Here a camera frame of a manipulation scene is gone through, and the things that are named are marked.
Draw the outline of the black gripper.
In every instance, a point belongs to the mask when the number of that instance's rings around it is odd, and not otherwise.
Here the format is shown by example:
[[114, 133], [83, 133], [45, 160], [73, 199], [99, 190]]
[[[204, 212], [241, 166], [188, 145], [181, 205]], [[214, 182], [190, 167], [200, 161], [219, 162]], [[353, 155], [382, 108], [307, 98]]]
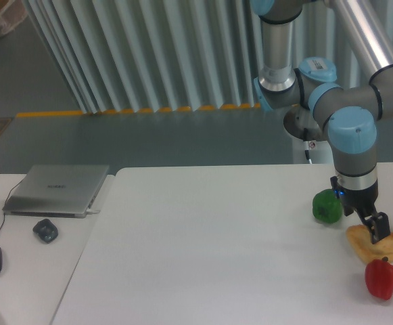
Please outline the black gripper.
[[344, 216], [347, 217], [356, 212], [362, 223], [370, 233], [372, 244], [377, 244], [391, 234], [388, 215], [378, 212], [375, 201], [378, 196], [378, 182], [360, 190], [351, 190], [341, 186], [340, 178], [333, 176], [330, 183], [334, 194], [340, 200]]

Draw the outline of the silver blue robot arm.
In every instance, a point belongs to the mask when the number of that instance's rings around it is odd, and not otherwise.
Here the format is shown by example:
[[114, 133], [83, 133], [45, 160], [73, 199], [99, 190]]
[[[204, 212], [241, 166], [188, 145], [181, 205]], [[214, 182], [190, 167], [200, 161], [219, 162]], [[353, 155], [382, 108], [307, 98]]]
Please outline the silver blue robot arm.
[[344, 89], [324, 58], [292, 66], [292, 31], [303, 1], [252, 1], [262, 23], [263, 62], [254, 88], [261, 107], [299, 105], [331, 147], [336, 174], [330, 179], [344, 214], [356, 213], [377, 243], [390, 235], [388, 216], [375, 208], [378, 195], [376, 122], [393, 118], [393, 44], [368, 1], [326, 1], [342, 25], [368, 78]]

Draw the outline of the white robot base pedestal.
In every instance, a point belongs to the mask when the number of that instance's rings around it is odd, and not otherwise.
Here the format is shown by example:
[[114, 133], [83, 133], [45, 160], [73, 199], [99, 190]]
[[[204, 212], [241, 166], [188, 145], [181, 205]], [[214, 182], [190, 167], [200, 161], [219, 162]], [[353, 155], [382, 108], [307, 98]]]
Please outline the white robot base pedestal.
[[333, 163], [331, 148], [309, 110], [292, 106], [283, 118], [283, 126], [292, 141], [293, 163]]

